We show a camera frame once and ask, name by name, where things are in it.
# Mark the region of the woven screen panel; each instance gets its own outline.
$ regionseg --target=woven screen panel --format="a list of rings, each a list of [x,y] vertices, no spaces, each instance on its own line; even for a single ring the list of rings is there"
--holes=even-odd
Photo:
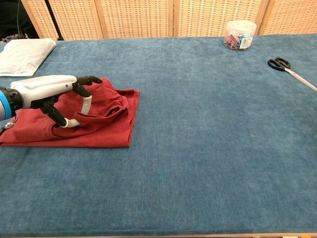
[[[264,22],[264,35],[317,33],[317,0],[276,0]]]
[[[173,0],[96,0],[105,38],[172,36]]]
[[[58,38],[53,21],[44,0],[22,0],[40,38]]]
[[[65,40],[103,38],[94,0],[50,0],[50,3]]]
[[[255,22],[262,0],[175,0],[174,36],[223,36],[228,21]]]

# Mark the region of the white paper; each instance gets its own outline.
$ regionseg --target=white paper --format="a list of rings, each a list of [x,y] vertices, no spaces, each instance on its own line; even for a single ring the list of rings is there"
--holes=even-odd
[[[0,76],[32,76],[55,47],[51,38],[11,40],[0,53]]]

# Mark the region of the robotic hand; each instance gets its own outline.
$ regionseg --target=robotic hand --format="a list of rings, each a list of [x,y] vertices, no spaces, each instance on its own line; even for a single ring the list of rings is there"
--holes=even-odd
[[[0,135],[13,127],[16,121],[16,110],[41,109],[61,127],[79,125],[74,119],[65,118],[55,107],[60,95],[73,90],[83,97],[82,113],[87,114],[91,105],[91,94],[83,85],[102,83],[95,76],[75,77],[72,75],[50,75],[12,82],[10,88],[0,87],[0,121],[15,117],[9,122]]]

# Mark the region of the clear plastic container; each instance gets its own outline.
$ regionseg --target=clear plastic container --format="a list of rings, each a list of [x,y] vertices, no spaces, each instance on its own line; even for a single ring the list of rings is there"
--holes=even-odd
[[[252,21],[229,21],[226,26],[223,44],[235,51],[245,51],[252,43],[257,25]]]

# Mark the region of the red cloth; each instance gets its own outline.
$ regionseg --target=red cloth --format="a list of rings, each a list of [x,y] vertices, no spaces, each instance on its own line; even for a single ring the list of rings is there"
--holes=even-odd
[[[81,113],[83,99],[73,91],[60,96],[54,106],[82,126],[62,128],[40,109],[20,109],[13,128],[0,136],[0,146],[128,147],[140,92],[116,90],[106,78],[84,86],[93,96],[88,115]]]

